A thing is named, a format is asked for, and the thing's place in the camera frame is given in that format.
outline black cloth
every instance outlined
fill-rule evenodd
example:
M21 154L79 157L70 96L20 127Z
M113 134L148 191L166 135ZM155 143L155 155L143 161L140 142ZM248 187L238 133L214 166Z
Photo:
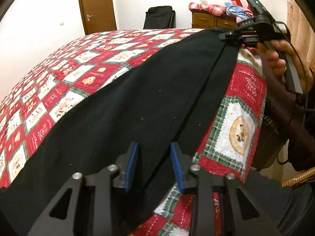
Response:
M87 97L51 129L7 190L0 210L19 236L75 172L94 174L141 145L133 188L119 201L122 235L144 222L174 183L168 148L193 156L216 114L238 47L206 29L169 45Z
M315 184L282 187L279 181L250 170L244 185L283 236L315 235Z

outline bedspread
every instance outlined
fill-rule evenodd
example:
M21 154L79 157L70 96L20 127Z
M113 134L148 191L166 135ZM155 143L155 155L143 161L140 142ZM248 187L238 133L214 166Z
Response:
M64 45L35 66L0 103L0 188L10 185L67 111L161 48L201 30L91 34ZM233 172L245 180L258 142L265 95L261 66L248 50L240 49L217 116L193 162L209 172ZM188 235L191 210L192 196L181 195L174 186L134 235ZM218 203L216 212L220 222Z

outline door handle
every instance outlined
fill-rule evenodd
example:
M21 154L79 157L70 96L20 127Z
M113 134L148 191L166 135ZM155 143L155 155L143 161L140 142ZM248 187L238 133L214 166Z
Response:
M86 18L88 19L88 21L90 21L90 17L94 17L94 15L86 15Z

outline hand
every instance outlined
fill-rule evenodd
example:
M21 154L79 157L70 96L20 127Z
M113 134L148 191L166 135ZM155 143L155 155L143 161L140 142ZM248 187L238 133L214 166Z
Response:
M303 54L298 51L300 58L303 62L302 67L297 54L295 53L294 49L291 47L287 40L272 40L271 43L277 50L288 53L289 55L292 56L303 91L305 91L306 89L310 90L313 83L313 75L306 63ZM269 50L264 44L258 43L258 52L264 54L265 58L269 62L269 66L271 67L277 79L280 78L285 73L286 71L285 60L279 59L279 54L276 51Z

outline drawer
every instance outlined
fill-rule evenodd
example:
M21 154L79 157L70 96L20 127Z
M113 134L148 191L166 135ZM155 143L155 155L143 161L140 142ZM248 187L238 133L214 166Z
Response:
M205 27L215 26L215 16L212 14L193 12L193 24Z
M207 28L205 26L201 26L201 25L196 25L196 24L192 24L192 28Z
M235 22L218 18L216 27L226 27L229 29L235 29Z

